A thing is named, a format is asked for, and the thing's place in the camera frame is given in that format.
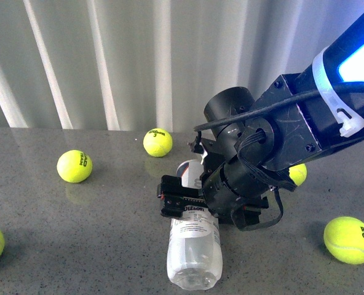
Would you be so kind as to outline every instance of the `screw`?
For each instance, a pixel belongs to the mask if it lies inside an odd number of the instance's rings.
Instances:
[[[309,144],[307,144],[307,145],[305,146],[305,150],[306,150],[307,152],[313,152],[315,149],[316,149],[316,147],[315,147],[313,144],[311,144],[311,143],[309,143]]]
[[[282,83],[282,81],[275,81],[274,82],[274,87],[275,88],[282,88],[282,86],[283,86],[283,83]]]

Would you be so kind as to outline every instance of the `blue light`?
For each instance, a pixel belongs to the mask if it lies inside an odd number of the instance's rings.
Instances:
[[[364,45],[339,66],[343,81],[364,81]]]

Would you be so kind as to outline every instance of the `gray countertop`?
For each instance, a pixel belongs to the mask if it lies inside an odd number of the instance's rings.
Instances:
[[[152,158],[144,132],[0,128],[0,294],[188,294],[167,278],[170,221],[160,216],[163,174],[194,159],[174,133],[169,155]],[[64,182],[58,158],[80,149],[93,160],[83,183]],[[276,226],[239,232],[221,225],[223,275],[208,294],[364,294],[364,264],[325,249],[328,221],[364,221],[364,142],[307,164],[308,179],[281,192]],[[275,202],[263,218],[277,214]],[[203,294],[203,291],[190,292]]]

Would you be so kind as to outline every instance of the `bottle label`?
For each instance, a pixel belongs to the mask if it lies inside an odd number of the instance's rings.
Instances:
[[[172,237],[198,238],[214,232],[215,241],[220,245],[218,220],[207,208],[196,209],[199,210],[185,211],[180,220],[172,219],[170,239]]]

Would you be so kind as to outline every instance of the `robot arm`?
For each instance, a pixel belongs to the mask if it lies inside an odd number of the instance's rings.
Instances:
[[[246,88],[227,89],[208,102],[204,116],[208,123],[195,127],[191,144],[205,155],[202,188],[163,176],[162,215],[179,218],[186,205],[198,205],[240,230],[277,223],[279,189],[296,189],[289,167],[364,140],[364,14],[302,73],[280,75],[256,101]],[[215,140],[201,137],[206,129]],[[268,208],[261,195],[269,190],[280,215],[260,224]]]

